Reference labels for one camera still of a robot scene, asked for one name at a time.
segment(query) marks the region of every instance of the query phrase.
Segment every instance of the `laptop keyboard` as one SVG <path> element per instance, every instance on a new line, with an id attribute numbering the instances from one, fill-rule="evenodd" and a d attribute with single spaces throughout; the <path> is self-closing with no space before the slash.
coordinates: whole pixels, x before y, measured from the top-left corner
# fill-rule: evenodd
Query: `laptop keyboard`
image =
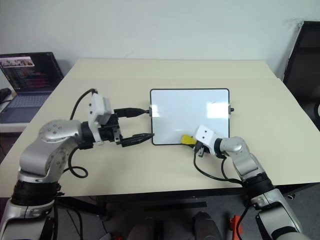
<path id="1" fill-rule="evenodd" d="M 41 107 L 48 97 L 49 95 L 18 95 L 10 102 L 8 108 Z"/>

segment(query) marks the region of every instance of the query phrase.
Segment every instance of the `laptop screen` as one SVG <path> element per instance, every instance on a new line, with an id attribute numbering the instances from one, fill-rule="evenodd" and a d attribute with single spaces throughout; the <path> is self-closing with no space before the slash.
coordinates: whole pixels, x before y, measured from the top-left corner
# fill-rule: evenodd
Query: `laptop screen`
<path id="1" fill-rule="evenodd" d="M 64 77 L 52 52 L 0 54 L 0 69 L 16 92 L 53 91 Z"/>

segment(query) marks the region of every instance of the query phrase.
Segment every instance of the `person's leg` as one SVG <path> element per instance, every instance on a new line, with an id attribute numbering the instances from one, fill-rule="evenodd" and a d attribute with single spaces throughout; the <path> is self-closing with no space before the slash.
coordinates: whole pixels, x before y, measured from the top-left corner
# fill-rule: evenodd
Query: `person's leg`
<path id="1" fill-rule="evenodd" d="M 222 240 L 216 223 L 208 213 L 200 211 L 192 219 L 195 240 Z"/>
<path id="2" fill-rule="evenodd" d="M 136 224 L 130 231 L 127 240 L 154 240 L 155 223 L 151 218 Z"/>

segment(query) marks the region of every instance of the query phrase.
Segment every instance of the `beige tabletop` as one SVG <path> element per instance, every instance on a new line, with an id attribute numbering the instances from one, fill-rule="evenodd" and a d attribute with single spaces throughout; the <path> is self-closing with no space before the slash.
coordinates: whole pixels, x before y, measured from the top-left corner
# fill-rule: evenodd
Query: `beige tabletop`
<path id="1" fill-rule="evenodd" d="M 33 118 L 0 166 L 0 196 L 8 197 L 17 181 L 22 151 L 45 123 L 69 119 L 79 96 L 89 88 L 116 108 L 147 109 L 151 89 L 228 88 L 235 109 L 230 136 L 244 138 L 275 185 L 320 182 L 320 132 L 285 85 L 263 61 L 182 61 L 80 59 Z M 89 97 L 74 119 L 87 121 Z M 121 118 L 124 137 L 151 131 L 150 117 Z M 198 158 L 203 170 L 221 176 L 221 160 Z M 237 185 L 211 180 L 193 166 L 191 148 L 158 145 L 151 140 L 122 148 L 114 143 L 78 150 L 72 159 L 85 167 L 85 179 L 66 172 L 60 179 L 66 196 L 134 194 L 164 191 L 231 188 Z M 236 177 L 232 161 L 225 166 Z"/>

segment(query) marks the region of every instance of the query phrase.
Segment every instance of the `orange object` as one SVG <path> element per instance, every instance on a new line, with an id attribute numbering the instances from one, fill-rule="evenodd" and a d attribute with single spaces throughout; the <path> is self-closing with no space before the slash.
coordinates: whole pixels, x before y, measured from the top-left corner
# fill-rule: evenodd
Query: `orange object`
<path id="1" fill-rule="evenodd" d="M 234 215 L 233 218 L 230 218 L 230 229 L 232 230 L 232 240 L 239 240 L 237 234 L 237 223 L 240 220 L 240 216 Z M 239 225 L 239 234 L 242 234 L 243 230 L 241 224 Z"/>

